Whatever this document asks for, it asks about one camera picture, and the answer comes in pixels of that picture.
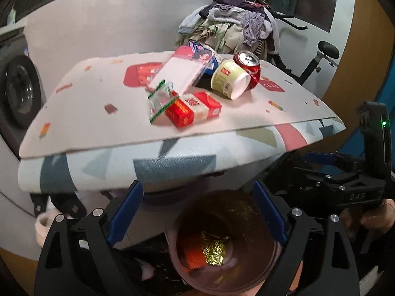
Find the person's right hand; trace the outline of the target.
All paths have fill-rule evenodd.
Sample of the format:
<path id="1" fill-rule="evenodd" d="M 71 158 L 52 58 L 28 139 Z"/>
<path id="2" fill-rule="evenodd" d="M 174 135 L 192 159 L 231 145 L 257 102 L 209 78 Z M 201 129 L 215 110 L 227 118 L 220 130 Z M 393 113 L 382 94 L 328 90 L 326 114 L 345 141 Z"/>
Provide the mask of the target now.
<path id="1" fill-rule="evenodd" d="M 394 201 L 386 199 L 376 210 L 365 212 L 361 217 L 353 217 L 348 208 L 339 216 L 349 238 L 354 238 L 357 228 L 363 226 L 368 230 L 379 230 L 387 233 L 394 225 Z"/>

